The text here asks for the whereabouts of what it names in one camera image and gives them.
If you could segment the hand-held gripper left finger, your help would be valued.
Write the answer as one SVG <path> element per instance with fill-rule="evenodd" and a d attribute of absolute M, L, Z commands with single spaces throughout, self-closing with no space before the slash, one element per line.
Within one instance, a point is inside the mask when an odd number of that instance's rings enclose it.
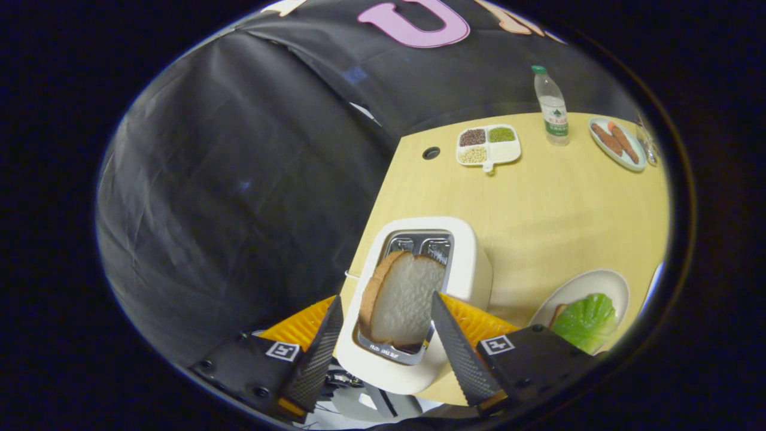
<path fill-rule="evenodd" d="M 342 301 L 333 295 L 264 331 L 222 342 L 191 370 L 260 414 L 303 423 L 320 396 L 342 325 Z"/>

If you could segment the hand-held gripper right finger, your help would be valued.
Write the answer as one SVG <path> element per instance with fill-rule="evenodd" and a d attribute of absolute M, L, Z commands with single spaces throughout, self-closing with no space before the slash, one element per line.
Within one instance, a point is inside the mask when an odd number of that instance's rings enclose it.
<path fill-rule="evenodd" d="M 430 314 L 468 405 L 480 415 L 519 414 L 563 395 L 601 357 L 544 325 L 517 328 L 467 302 L 434 293 Z"/>

